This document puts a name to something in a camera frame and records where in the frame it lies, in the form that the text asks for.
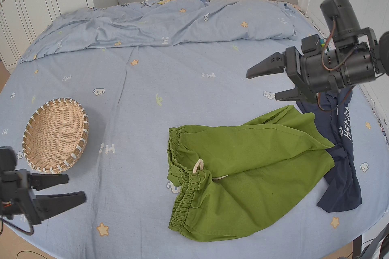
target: bed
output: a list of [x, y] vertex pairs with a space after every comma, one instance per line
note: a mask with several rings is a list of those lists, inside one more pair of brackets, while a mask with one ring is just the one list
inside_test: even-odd
[[[56, 19], [0, 94], [0, 145], [21, 151], [27, 121], [47, 101], [79, 101], [90, 121], [85, 152], [66, 171], [69, 184], [41, 193], [85, 191], [88, 200], [23, 238], [61, 259], [311, 259], [351, 242], [389, 207], [389, 150], [359, 87], [349, 105], [358, 208], [317, 207], [328, 187], [322, 179], [283, 218], [249, 237], [199, 243], [168, 229], [179, 191], [167, 180], [168, 128], [241, 125], [296, 105], [274, 99], [293, 87], [285, 74], [247, 80], [246, 70], [275, 51], [300, 49], [301, 38], [314, 33], [298, 9], [265, 0], [148, 0]], [[17, 168], [31, 169], [21, 153]], [[13, 222], [27, 228], [23, 216]]]

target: navy blue shirt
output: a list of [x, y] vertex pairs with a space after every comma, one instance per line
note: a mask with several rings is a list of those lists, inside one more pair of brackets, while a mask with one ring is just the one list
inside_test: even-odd
[[362, 204], [361, 188], [354, 166], [353, 138], [348, 109], [352, 92], [340, 104], [349, 90], [350, 88], [344, 88], [340, 93], [328, 91], [321, 94], [321, 107], [324, 110], [335, 109], [331, 112], [321, 111], [317, 104], [297, 102], [303, 113], [315, 114], [317, 130], [335, 145], [327, 149], [334, 159], [335, 166], [324, 175], [328, 182], [328, 189], [317, 204], [328, 213], [352, 210]]

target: pant leg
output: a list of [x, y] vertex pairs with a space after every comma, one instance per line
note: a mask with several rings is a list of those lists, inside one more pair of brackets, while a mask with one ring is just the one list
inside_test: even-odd
[[[169, 228], [197, 241], [225, 240], [286, 214], [333, 167], [324, 150], [332, 144], [311, 136], [313, 118], [303, 116], [284, 107], [243, 126], [170, 129], [168, 179], [181, 192]], [[199, 158], [204, 169], [193, 173]]]

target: basket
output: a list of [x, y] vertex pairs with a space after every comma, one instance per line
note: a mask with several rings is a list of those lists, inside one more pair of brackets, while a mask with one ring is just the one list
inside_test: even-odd
[[58, 174], [80, 159], [88, 139], [85, 109], [72, 98], [46, 102], [34, 112], [23, 133], [23, 155], [38, 172]]

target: wooden floor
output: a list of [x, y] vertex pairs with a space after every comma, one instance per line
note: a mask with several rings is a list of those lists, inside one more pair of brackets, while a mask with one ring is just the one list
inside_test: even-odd
[[[0, 62], [0, 92], [2, 91], [8, 78], [9, 72], [5, 69], [3, 63]], [[42, 256], [44, 256], [43, 258], [46, 259], [55, 259], [54, 257], [46, 254], [45, 252], [42, 252], [38, 248], [32, 246], [30, 243], [26, 242], [7, 226], [4, 226], [4, 232], [2, 236], [0, 236], [0, 257], [13, 259], [16, 258], [17, 253], [20, 251], [22, 252], [18, 255], [17, 259], [42, 259]], [[350, 243], [323, 259], [337, 259], [341, 256], [346, 258], [349, 256], [349, 258], [352, 258], [352, 256], [350, 256], [352, 251], [353, 243]]]

